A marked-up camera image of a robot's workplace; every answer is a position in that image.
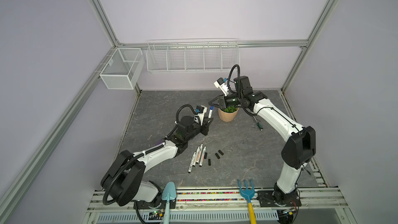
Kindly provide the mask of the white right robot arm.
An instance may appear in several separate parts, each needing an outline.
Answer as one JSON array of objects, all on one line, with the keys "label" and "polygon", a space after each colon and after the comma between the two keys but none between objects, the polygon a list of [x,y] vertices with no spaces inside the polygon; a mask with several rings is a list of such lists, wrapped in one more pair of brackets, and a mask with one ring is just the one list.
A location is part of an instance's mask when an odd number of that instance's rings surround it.
[{"label": "white right robot arm", "polygon": [[246,110],[253,117],[259,116],[272,126],[285,141],[281,156],[284,165],[274,185],[272,200],[279,206],[296,199],[297,182],[306,165],[316,154],[316,131],[305,127],[280,111],[261,91],[250,92],[242,98],[232,93],[218,95],[208,102],[221,110],[230,106]]}]

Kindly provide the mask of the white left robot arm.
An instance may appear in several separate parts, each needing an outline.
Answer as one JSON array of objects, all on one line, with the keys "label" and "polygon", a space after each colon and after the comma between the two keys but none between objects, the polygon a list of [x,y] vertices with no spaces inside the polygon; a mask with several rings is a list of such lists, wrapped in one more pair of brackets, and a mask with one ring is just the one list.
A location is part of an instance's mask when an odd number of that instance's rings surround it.
[{"label": "white left robot arm", "polygon": [[101,180],[101,187],[105,190],[102,203],[125,206],[131,201],[144,201],[160,204],[163,190],[153,181],[143,181],[144,174],[182,154],[196,135],[201,133],[206,136],[212,121],[213,118],[205,118],[202,125],[195,122],[191,133],[186,136],[174,134],[150,149],[135,153],[122,151]]}]

